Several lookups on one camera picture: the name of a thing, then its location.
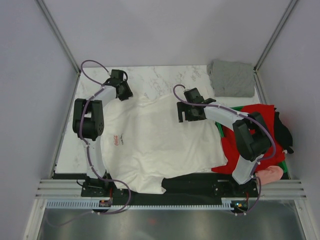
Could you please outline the white red printed t shirt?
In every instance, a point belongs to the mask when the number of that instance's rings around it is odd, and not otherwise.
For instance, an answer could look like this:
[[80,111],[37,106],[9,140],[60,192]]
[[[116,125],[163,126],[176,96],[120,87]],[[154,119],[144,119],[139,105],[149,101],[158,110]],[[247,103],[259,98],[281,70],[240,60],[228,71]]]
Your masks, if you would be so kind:
[[173,95],[114,99],[103,109],[103,163],[119,189],[163,194],[164,179],[222,167],[227,158],[212,120],[179,122]]

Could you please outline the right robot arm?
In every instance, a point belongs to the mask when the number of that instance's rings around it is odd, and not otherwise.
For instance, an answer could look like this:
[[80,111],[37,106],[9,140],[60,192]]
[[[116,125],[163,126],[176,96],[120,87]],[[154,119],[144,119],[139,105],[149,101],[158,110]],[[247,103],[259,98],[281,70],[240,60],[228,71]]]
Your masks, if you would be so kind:
[[229,191],[235,197],[247,191],[246,183],[254,178],[254,172],[261,161],[272,158],[276,153],[276,144],[270,134],[263,116],[258,112],[247,113],[224,106],[213,98],[204,99],[197,88],[184,90],[185,99],[177,93],[177,84],[173,94],[177,103],[178,119],[192,122],[212,120],[233,131],[239,158],[229,184]]

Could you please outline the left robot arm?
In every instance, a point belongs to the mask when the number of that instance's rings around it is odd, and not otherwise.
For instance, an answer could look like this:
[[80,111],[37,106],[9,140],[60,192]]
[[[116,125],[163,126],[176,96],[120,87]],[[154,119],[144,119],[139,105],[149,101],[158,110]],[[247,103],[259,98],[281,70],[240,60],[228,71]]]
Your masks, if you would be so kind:
[[82,141],[86,156],[86,177],[82,185],[82,197],[109,197],[115,183],[105,167],[101,136],[105,129],[104,107],[113,100],[128,100],[133,96],[128,84],[128,74],[119,69],[111,70],[109,78],[97,92],[88,98],[77,98],[73,105],[72,130]]

